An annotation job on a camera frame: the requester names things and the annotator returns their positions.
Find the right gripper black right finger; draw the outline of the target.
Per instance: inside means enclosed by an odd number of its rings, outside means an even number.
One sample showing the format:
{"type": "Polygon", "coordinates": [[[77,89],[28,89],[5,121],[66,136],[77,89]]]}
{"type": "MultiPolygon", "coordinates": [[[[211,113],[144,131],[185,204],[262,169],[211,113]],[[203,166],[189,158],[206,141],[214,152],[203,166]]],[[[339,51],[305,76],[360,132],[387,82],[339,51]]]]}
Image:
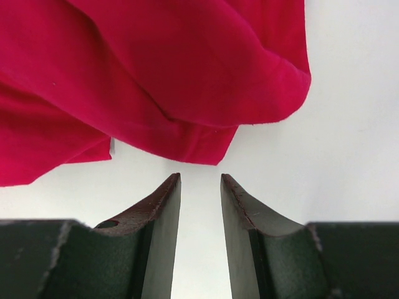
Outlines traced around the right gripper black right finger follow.
{"type": "Polygon", "coordinates": [[[397,298],[396,222],[294,222],[221,176],[233,298],[397,298]]]}

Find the crimson red t shirt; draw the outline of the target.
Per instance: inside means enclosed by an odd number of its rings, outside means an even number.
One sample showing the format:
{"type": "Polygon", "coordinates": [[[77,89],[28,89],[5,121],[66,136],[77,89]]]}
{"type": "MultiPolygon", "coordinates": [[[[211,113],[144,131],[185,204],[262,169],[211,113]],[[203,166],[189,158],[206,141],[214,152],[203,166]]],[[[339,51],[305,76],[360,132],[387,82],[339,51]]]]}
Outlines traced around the crimson red t shirt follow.
{"type": "Polygon", "coordinates": [[[2,1],[1,186],[107,160],[111,139],[216,165],[310,82],[304,1],[2,1]]]}

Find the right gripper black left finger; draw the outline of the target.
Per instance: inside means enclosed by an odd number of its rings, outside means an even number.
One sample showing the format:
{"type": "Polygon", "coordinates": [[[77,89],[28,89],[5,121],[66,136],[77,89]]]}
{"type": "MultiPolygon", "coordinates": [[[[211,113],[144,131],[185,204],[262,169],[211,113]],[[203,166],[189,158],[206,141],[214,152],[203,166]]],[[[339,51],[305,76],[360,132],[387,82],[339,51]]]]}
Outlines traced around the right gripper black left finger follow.
{"type": "Polygon", "coordinates": [[[1,221],[2,298],[169,298],[181,177],[94,228],[73,219],[1,221]]]}

